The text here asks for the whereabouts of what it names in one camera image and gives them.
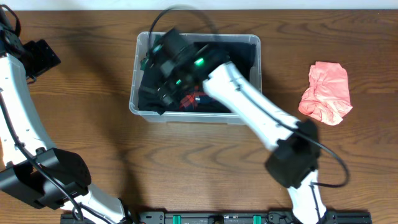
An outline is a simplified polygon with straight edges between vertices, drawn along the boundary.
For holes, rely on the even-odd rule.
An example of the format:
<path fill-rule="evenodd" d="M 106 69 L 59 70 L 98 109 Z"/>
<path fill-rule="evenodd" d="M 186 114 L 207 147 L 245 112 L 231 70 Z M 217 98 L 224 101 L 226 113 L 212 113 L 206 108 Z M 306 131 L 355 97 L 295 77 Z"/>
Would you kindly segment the navy garment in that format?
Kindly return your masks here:
<path fill-rule="evenodd" d="M 256 45 L 244 42 L 194 42 L 195 47 L 201 49 L 209 45 L 219 47 L 229 53 L 231 61 L 235 64 L 242 76 L 249 79 L 250 70 L 256 59 Z"/>

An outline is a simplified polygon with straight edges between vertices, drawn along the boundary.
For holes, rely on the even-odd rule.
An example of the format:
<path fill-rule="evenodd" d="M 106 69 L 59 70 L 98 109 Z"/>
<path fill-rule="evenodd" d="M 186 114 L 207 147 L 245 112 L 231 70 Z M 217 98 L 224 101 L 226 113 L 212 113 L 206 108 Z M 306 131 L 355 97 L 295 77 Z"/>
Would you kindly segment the salmon pink garment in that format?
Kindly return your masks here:
<path fill-rule="evenodd" d="M 338 63 L 315 62 L 310 67 L 308 80 L 309 86 L 298 110 L 327 125 L 340 124 L 353 108 L 347 71 Z"/>

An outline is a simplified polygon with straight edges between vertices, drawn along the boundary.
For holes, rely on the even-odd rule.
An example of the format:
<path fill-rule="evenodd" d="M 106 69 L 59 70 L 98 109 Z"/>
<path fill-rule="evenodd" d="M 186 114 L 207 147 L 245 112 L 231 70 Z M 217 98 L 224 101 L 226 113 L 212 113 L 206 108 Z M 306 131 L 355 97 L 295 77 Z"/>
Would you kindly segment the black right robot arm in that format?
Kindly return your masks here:
<path fill-rule="evenodd" d="M 271 154 L 265 163 L 270 175 L 288 190 L 294 217 L 301 223 L 325 219 L 318 180 L 320 144 L 311 121 L 300 121 L 253 87 L 231 61 L 220 36 L 197 48 L 177 29 L 158 41 L 148 40 L 148 55 L 162 72 L 157 95 L 167 106 L 182 92 L 201 85 L 204 92 L 237 114 Z"/>

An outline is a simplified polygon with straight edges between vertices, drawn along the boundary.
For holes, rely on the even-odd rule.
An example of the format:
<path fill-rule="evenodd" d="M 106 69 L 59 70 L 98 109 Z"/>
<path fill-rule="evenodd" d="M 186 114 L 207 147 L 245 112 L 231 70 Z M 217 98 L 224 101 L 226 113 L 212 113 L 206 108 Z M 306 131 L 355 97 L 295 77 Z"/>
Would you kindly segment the black garment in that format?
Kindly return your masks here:
<path fill-rule="evenodd" d="M 180 102 L 166 105 L 157 93 L 162 81 L 162 73 L 153 62 L 148 66 L 142 76 L 141 85 L 138 92 L 138 107 L 141 111 L 155 111 L 159 115 L 166 111 L 180 111 Z"/>
<path fill-rule="evenodd" d="M 231 113 L 231 111 L 222 105 L 218 101 L 212 101 L 210 103 L 200 103 L 194 109 L 194 112 L 198 113 Z"/>

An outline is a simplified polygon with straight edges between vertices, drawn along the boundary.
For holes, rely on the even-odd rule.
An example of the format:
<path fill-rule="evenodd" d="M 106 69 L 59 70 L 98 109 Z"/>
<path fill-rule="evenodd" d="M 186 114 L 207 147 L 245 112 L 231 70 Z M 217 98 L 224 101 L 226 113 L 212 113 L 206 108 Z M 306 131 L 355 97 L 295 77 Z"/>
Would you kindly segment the red navy plaid shirt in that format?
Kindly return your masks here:
<path fill-rule="evenodd" d="M 180 111 L 208 112 L 214 107 L 216 100 L 208 96 L 204 91 L 188 92 L 180 100 Z"/>

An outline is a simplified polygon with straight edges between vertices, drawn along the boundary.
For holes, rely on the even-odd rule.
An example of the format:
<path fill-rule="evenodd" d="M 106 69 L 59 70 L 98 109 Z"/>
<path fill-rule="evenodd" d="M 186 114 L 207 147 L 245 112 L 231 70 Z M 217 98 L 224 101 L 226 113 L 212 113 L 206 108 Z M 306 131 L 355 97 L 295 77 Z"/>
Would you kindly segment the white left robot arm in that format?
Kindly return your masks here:
<path fill-rule="evenodd" d="M 1 191 L 36 209 L 68 210 L 62 223 L 132 223 L 128 209 L 91 182 L 78 154 L 59 149 L 47 134 L 28 86 L 60 64 L 43 39 L 22 44 L 1 5 Z"/>

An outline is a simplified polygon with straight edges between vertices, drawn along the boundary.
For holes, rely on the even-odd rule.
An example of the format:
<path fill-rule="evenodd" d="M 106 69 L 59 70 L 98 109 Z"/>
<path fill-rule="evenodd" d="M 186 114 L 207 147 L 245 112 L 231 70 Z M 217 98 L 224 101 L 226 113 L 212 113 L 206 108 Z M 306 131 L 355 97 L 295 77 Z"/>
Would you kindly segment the dark green garment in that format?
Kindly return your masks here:
<path fill-rule="evenodd" d="M 161 39 L 163 34 L 149 34 L 149 38 L 145 41 L 147 52 L 145 57 L 140 61 L 140 69 L 144 71 L 148 66 L 152 65 L 152 58 L 156 56 L 162 49 Z"/>

